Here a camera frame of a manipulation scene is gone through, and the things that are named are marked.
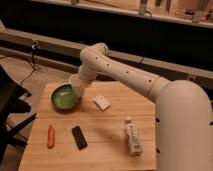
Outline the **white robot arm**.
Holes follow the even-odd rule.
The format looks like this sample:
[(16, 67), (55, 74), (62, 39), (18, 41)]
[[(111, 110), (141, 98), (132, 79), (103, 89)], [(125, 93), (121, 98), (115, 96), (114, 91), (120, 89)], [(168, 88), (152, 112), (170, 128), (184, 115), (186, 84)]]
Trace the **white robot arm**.
[(199, 85), (114, 61), (103, 43), (82, 49), (80, 59), (82, 82), (101, 71), (155, 104), (156, 171), (213, 171), (213, 108)]

